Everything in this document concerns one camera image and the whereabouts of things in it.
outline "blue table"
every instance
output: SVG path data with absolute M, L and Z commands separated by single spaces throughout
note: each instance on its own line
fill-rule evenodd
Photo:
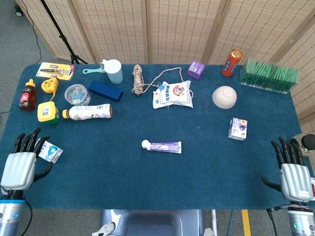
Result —
M 59 111 L 71 106 L 64 99 L 72 84 L 88 87 L 97 80 L 123 90 L 119 103 L 91 94 L 90 105 L 110 103 L 111 119 L 73 121 L 62 119 L 47 125 L 37 121 L 36 111 L 18 108 L 22 89 L 30 78 L 37 87 L 37 104 L 51 94 L 36 78 L 39 65 L 28 66 L 14 95 L 11 112 L 0 142 L 0 170 L 16 137 L 41 127 L 40 135 L 63 149 L 51 173 L 25 192 L 36 208 L 122 208 L 122 209 L 265 209 L 285 204 L 282 195 L 267 188 L 261 175 L 280 182 L 275 152 L 270 144 L 279 136 L 289 139 L 300 133 L 290 94 L 280 94 L 240 85 L 238 67 L 225 78 L 221 66 L 207 65 L 200 81 L 186 76 L 188 65 L 142 65 L 146 83 L 167 68 L 180 66 L 184 80 L 191 80 L 193 108 L 171 106 L 154 110 L 154 88 L 137 96 L 131 93 L 134 65 L 123 65 L 124 81 L 112 85 L 104 73 L 84 75 L 76 65 L 71 81 L 60 81 L 54 102 Z M 157 82 L 180 82 L 177 71 L 166 72 Z M 212 102 L 219 86 L 232 86 L 236 105 L 222 110 Z M 248 120 L 244 141 L 229 139 L 230 120 Z M 182 141 L 182 154 L 147 151 L 141 142 Z M 45 166 L 40 160 L 37 171 Z

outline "robot finger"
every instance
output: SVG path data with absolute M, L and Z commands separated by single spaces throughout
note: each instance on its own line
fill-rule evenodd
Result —
M 293 146 L 290 143 L 288 143 L 288 142 L 286 142 L 286 144 L 289 147 L 290 155 L 292 157 L 293 164 L 298 164 L 297 157 L 296 157 L 296 152 L 295 152 Z
M 302 151 L 300 150 L 300 148 L 296 144 L 292 144 L 292 145 L 293 145 L 295 152 L 296 152 L 296 155 L 297 155 L 298 164 L 304 166 Z
M 286 159 L 286 163 L 289 163 L 289 164 L 292 163 L 291 154 L 289 151 L 289 147 L 286 144 L 286 141 L 282 137 L 279 137 L 279 141 L 282 145 L 282 152 L 283 152 L 284 158 Z
M 15 140 L 12 153 L 16 153 L 16 152 L 19 152 L 19 151 L 20 151 L 21 143 L 22 143 L 22 140 L 23 140 L 24 136 L 25 136 L 25 133 L 22 133 L 22 134 L 20 134 L 20 135 L 18 136 L 18 138 Z
M 37 139 L 37 135 L 38 133 L 40 132 L 40 128 L 37 128 L 36 130 L 34 130 L 34 132 L 31 134 L 31 138 L 30 138 L 30 141 L 29 141 L 29 144 L 26 148 L 26 151 L 28 152 L 31 152 L 34 150 L 34 146 L 35 146 L 35 142 L 36 142 L 36 139 Z
M 271 144 L 275 148 L 275 151 L 276 151 L 276 154 L 277 154 L 277 161 L 278 161 L 279 169 L 281 169 L 281 165 L 283 163 L 285 163 L 283 154 L 281 152 L 281 149 L 280 149 L 279 145 L 275 141 L 271 141 Z
M 22 142 L 22 145 L 21 145 L 21 151 L 20 152 L 26 151 L 26 147 L 29 144 L 30 138 L 31 138 L 31 134 L 29 134 L 28 136 L 26 136 L 24 138 L 24 140 Z
M 37 144 L 34 147 L 34 152 L 36 153 L 37 156 L 39 155 L 41 148 L 43 147 L 44 142 L 46 140 L 48 140 L 49 138 L 50 138 L 50 136 L 44 136 L 38 140 Z

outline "orange can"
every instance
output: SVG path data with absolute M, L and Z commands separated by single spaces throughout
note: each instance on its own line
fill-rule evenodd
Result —
M 233 70 L 242 59 L 242 55 L 243 53 L 240 49 L 233 49 L 222 68 L 222 75 L 226 77 L 231 76 Z

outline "purple box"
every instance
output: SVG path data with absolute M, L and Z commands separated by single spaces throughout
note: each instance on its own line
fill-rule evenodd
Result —
M 204 64 L 194 60 L 187 71 L 187 75 L 196 80 L 199 80 L 204 68 Z

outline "gray carpet floor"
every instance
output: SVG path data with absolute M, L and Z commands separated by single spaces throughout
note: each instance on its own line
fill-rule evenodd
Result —
M 17 17 L 14 12 L 15 2 L 0 1 L 0 113 L 10 109 L 13 95 L 23 69 L 39 59 L 39 50 L 32 26 L 24 17 Z M 55 58 L 39 39 L 42 61 L 54 62 Z M 1 114 L 0 136 L 2 135 L 8 113 Z M 65 210 L 65 209 L 34 209 L 33 221 L 25 234 L 27 236 L 90 236 L 99 228 L 100 210 Z M 205 224 L 211 227 L 209 211 L 204 211 Z M 266 211 L 250 210 L 250 224 L 253 236 L 272 236 L 273 228 Z M 217 211 L 219 236 L 226 235 L 230 218 L 229 210 Z M 288 217 L 285 211 L 274 213 L 279 236 L 290 235 Z M 29 219 L 25 210 L 20 223 L 19 235 Z M 240 210 L 234 212 L 230 236 L 243 236 L 243 223 Z

